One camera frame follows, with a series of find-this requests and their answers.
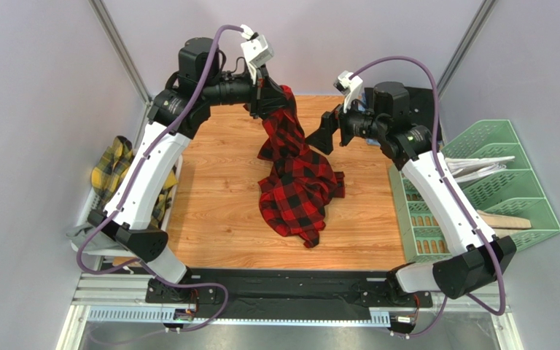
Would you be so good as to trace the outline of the red black plaid shirt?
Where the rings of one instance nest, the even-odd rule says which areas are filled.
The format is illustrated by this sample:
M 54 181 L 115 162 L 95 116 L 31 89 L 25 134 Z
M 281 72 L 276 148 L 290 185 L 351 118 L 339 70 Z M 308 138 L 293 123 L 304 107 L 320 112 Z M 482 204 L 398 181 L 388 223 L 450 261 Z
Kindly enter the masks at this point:
M 306 143 L 292 90 L 281 86 L 288 104 L 262 121 L 267 139 L 257 156 L 271 163 L 258 182 L 259 210 L 266 224 L 280 236 L 297 236 L 307 249 L 319 244 L 325 229 L 326 206 L 345 196 L 344 173 Z

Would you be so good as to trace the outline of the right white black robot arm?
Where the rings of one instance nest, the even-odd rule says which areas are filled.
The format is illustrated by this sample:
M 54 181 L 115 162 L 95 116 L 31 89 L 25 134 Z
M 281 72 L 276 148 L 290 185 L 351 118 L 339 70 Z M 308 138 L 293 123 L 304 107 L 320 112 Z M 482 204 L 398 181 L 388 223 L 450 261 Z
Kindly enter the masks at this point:
M 381 82 L 368 89 L 367 101 L 348 97 L 325 112 L 306 141 L 328 155 L 333 134 L 341 146 L 359 137 L 375 139 L 427 204 L 451 253 L 447 260 L 408 263 L 386 280 L 394 298 L 414 292 L 440 291 L 451 299 L 471 294 L 502 278 L 517 251 L 510 236 L 498 237 L 462 192 L 441 152 L 432 146 L 428 127 L 412 121 L 411 94 L 400 82 Z

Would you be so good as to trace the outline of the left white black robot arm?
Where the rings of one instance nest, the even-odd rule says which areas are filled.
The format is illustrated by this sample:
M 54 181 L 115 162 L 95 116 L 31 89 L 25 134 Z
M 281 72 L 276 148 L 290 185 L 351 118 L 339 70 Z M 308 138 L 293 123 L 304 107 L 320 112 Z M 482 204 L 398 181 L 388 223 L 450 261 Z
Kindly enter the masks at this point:
M 187 266 L 168 247 L 168 234 L 151 224 L 152 210 L 168 175 L 219 105 L 243 104 L 254 118 L 266 119 L 291 106 L 283 89 L 268 74 L 273 57 L 268 40 L 258 33 L 241 43 L 244 72 L 223 69 L 217 39 L 189 39 L 178 54 L 178 70 L 152 102 L 149 121 L 131 167 L 103 209 L 88 222 L 151 270 L 170 287 L 184 287 Z

